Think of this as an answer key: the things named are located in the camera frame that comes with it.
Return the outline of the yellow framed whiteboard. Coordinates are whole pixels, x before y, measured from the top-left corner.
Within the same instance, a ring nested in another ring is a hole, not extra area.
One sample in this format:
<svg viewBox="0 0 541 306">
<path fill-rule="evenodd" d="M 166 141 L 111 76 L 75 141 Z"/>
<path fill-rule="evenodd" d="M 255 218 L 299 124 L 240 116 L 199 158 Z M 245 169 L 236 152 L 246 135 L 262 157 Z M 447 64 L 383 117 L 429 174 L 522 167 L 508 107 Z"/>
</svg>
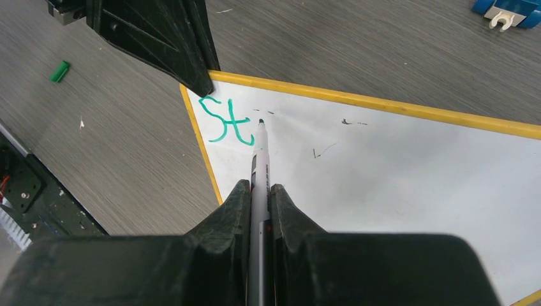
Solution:
<svg viewBox="0 0 541 306">
<path fill-rule="evenodd" d="M 259 120 L 270 181 L 335 232 L 446 233 L 477 252 L 505 305 L 540 300 L 540 126 L 211 72 L 181 94 L 223 202 L 248 179 Z"/>
</svg>

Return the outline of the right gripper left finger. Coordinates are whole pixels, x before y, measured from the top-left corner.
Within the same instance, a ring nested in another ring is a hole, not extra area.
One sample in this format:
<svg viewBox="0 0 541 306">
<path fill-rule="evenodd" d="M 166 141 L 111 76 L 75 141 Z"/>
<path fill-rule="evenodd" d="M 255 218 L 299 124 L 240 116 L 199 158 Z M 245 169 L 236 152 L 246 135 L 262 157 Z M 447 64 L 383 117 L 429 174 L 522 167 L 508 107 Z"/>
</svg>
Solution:
<svg viewBox="0 0 541 306">
<path fill-rule="evenodd" d="M 197 241 L 191 258 L 191 305 L 245 305 L 249 249 L 250 183 L 239 180 L 225 202 L 188 232 Z"/>
</svg>

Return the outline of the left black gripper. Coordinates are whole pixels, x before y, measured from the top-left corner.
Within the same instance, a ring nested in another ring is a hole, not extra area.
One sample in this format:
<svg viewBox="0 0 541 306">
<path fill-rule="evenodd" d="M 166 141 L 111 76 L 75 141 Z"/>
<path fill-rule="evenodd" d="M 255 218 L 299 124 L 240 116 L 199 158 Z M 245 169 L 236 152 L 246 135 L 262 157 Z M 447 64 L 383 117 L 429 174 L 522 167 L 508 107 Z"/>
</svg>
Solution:
<svg viewBox="0 0 541 306">
<path fill-rule="evenodd" d="M 86 17 L 114 48 L 170 75 L 200 97 L 214 92 L 218 71 L 204 0 L 46 0 L 62 26 Z"/>
</svg>

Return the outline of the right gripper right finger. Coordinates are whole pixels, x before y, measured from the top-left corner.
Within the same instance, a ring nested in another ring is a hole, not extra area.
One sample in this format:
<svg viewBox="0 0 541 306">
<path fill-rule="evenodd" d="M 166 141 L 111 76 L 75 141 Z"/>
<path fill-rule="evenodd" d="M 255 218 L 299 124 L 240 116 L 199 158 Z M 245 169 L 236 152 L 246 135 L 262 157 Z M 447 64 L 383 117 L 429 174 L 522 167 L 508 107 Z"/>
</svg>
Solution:
<svg viewBox="0 0 541 306">
<path fill-rule="evenodd" d="M 315 282 L 309 238 L 325 230 L 295 205 L 283 185 L 273 185 L 270 193 L 276 303 L 314 305 Z"/>
</svg>

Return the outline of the white marker pen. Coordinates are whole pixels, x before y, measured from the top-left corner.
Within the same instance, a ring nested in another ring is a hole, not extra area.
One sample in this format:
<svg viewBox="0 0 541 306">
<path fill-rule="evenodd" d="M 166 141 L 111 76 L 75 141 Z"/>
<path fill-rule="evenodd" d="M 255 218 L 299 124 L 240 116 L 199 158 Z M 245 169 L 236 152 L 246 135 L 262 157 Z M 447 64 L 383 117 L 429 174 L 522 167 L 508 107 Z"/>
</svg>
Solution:
<svg viewBox="0 0 541 306">
<path fill-rule="evenodd" d="M 260 119 L 251 163 L 248 305 L 275 304 L 269 166 L 268 134 L 264 120 Z"/>
</svg>

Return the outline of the green marker cap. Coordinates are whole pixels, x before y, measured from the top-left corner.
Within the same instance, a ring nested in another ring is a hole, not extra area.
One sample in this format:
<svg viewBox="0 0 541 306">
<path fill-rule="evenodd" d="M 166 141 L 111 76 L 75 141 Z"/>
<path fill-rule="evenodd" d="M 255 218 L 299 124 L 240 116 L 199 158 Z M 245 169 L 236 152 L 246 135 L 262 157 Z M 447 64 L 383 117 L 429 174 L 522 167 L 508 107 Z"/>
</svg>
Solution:
<svg viewBox="0 0 541 306">
<path fill-rule="evenodd" d="M 67 61 L 61 61 L 55 70 L 50 74 L 49 80 L 53 83 L 60 83 L 62 82 L 63 78 L 66 76 L 66 74 L 69 72 L 71 68 L 71 64 Z"/>
</svg>

